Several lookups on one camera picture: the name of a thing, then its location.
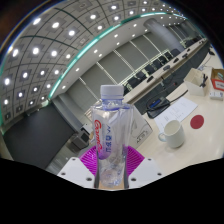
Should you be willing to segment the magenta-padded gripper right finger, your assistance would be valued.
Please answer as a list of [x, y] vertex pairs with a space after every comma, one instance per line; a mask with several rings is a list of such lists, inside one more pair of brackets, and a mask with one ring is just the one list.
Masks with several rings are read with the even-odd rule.
[[125, 188], [140, 188], [163, 177], [162, 171], [152, 158], [146, 158], [131, 146], [127, 149]]

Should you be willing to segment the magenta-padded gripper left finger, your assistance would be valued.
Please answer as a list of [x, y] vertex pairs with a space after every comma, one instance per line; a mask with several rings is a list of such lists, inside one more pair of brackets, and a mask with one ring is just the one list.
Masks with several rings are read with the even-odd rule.
[[98, 171], [96, 147], [80, 157], [71, 157], [58, 176], [81, 187], [94, 187]]

